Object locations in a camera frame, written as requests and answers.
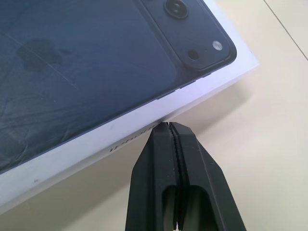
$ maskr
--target flash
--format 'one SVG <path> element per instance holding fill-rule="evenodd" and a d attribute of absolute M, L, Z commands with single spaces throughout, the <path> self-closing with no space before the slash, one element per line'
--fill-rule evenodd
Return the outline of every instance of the flash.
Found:
<path fill-rule="evenodd" d="M 221 51 L 222 50 L 222 45 L 220 42 L 218 41 L 214 41 L 213 42 L 213 47 L 217 50 L 217 51 Z"/>

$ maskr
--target iphone box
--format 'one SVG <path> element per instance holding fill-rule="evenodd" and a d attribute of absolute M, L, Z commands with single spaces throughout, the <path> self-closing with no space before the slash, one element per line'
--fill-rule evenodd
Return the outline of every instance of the iphone box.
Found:
<path fill-rule="evenodd" d="M 238 81 L 258 60 L 214 0 L 208 8 L 233 41 L 235 61 L 0 174 L 0 214 L 150 132 Z"/>

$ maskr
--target phone image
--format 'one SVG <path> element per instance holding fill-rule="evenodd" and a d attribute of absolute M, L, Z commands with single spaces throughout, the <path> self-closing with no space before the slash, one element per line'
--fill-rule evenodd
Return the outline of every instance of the phone image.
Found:
<path fill-rule="evenodd" d="M 203 0 L 1 1 L 0 172 L 235 58 Z"/>

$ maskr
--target black plastic tool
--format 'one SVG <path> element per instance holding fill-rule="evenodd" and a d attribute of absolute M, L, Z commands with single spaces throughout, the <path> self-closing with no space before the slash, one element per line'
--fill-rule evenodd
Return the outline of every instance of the black plastic tool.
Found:
<path fill-rule="evenodd" d="M 226 179 L 190 128 L 161 123 L 131 176 L 126 231 L 245 231 Z"/>

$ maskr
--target black clamp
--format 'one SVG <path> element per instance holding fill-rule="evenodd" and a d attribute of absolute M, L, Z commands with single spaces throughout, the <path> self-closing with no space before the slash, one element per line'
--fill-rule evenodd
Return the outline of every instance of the black clamp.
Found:
<path fill-rule="evenodd" d="M 126 231 L 245 231 L 226 179 L 190 128 L 152 130 L 131 176 Z"/>

